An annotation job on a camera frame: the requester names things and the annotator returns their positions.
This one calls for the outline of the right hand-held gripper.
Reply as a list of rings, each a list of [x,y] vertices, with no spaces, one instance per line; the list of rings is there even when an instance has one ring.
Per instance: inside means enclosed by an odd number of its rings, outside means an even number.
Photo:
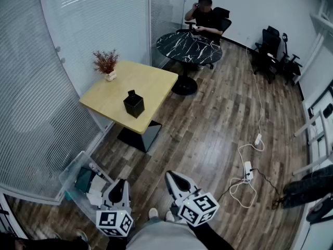
[[[192,178],[180,172],[167,171],[164,179],[169,194],[176,200],[176,216],[182,221],[197,227],[215,216],[219,203],[211,193],[202,193]]]

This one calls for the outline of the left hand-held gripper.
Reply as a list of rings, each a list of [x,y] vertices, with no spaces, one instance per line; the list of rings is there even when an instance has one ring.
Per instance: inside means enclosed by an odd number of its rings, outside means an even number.
[[[103,205],[96,211],[96,227],[104,235],[128,236],[133,227],[130,193],[130,185],[124,179],[116,180],[104,191]]]

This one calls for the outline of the black tissue box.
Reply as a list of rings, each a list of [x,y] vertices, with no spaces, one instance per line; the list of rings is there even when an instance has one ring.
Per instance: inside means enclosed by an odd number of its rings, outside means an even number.
[[[126,112],[134,118],[138,118],[145,110],[144,100],[137,94],[129,95],[123,102]]]

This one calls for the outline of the person's left forearm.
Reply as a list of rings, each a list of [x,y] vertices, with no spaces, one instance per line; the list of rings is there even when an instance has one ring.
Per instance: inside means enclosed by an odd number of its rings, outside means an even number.
[[[128,237],[110,236],[106,250],[126,250],[128,242]]]

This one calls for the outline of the person's right forearm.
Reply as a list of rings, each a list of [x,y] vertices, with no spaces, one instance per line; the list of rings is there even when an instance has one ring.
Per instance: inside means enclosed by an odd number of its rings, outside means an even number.
[[[208,223],[203,223],[196,227],[191,224],[188,224],[188,226],[194,232],[197,239],[208,250],[234,250],[234,248],[219,236]]]

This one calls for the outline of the white papers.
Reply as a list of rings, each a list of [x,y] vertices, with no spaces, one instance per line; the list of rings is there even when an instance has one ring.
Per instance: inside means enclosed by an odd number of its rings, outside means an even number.
[[[95,175],[92,179],[91,186],[86,193],[86,196],[91,205],[100,207],[103,203],[103,188],[106,186],[107,181],[99,175]]]

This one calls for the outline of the person's blue jeans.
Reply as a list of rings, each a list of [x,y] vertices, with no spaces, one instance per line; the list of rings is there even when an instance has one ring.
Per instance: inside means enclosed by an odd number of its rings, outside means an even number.
[[[149,225],[152,225],[152,224],[155,224],[155,223],[158,223],[158,222],[162,222],[162,221],[163,220],[159,217],[152,217],[144,223],[144,226],[146,227],[146,226],[149,226]]]

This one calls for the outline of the clear plastic bin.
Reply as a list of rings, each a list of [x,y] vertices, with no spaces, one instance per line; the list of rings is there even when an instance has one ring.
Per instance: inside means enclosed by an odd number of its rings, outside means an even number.
[[[103,188],[102,192],[105,191],[107,187],[111,186],[114,181],[84,151],[80,152],[59,176],[59,181],[62,185],[62,190],[64,190],[66,193],[66,197],[73,200],[78,208],[82,211],[82,213],[89,220],[95,223],[96,211],[99,210],[101,206],[97,207],[91,205],[86,196],[86,193],[81,192],[74,186],[78,173],[82,167],[94,171],[96,175],[99,175],[107,181],[107,184]]]

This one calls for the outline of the person's grey shirt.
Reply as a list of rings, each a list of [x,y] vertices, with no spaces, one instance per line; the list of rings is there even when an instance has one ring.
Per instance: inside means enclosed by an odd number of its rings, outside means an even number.
[[[126,250],[208,250],[185,225],[160,221],[142,228]]]

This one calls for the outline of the black table base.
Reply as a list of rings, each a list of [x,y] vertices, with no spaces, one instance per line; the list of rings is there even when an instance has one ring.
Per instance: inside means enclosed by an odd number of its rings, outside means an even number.
[[[123,128],[117,136],[117,139],[128,144],[129,146],[147,153],[161,128],[162,124],[152,120],[143,134]]]

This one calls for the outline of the reddish plant in white pot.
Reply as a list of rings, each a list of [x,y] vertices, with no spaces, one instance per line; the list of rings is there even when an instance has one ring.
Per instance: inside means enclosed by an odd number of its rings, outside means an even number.
[[[111,51],[94,51],[92,52],[94,56],[94,71],[99,72],[104,75],[104,78],[111,82],[117,78],[115,72],[115,67],[118,62],[119,54],[117,49],[114,48]]]

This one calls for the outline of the black marble round table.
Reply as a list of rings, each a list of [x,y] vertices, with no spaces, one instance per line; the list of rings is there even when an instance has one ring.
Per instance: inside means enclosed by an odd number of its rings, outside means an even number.
[[[172,91],[178,95],[192,95],[198,89],[197,82],[188,76],[188,69],[197,65],[210,65],[222,58],[221,47],[214,41],[201,35],[193,36],[191,32],[174,32],[161,36],[156,42],[157,50],[165,57],[179,62],[183,74]]]

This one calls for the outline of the black office chair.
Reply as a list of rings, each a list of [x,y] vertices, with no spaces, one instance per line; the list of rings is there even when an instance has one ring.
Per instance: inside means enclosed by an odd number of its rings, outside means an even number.
[[[224,9],[222,9],[222,8],[215,8],[215,9],[213,9],[213,12],[215,13],[215,15],[217,17],[220,18],[221,28],[222,28],[222,31],[224,33],[230,27],[230,25],[232,24],[232,22],[228,18],[224,17],[224,15],[225,15],[225,10]]]
[[[277,71],[279,61],[277,59],[278,49],[281,43],[279,31],[271,26],[262,30],[262,42],[255,43],[255,56],[252,64],[256,67],[254,74],[258,71],[265,74],[267,81],[271,84],[276,74],[271,70],[272,68]]]
[[[300,76],[300,68],[302,68],[302,65],[296,62],[296,59],[300,59],[297,55],[293,54],[292,59],[289,59],[288,55],[288,48],[287,48],[287,42],[288,42],[288,36],[286,33],[283,33],[282,35],[285,50],[283,52],[283,57],[280,60],[280,67],[279,67],[279,73],[282,74],[285,78],[285,85],[288,85],[289,82],[291,82],[291,85],[294,86],[293,78],[295,76]]]

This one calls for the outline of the white metal frame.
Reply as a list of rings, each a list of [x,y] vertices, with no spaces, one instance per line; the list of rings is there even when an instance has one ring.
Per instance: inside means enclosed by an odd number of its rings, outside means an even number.
[[[309,164],[295,170],[292,175],[311,171],[328,162],[333,164],[333,85],[307,107],[303,102],[306,122],[295,133],[294,137],[306,133],[307,146],[310,151]]]

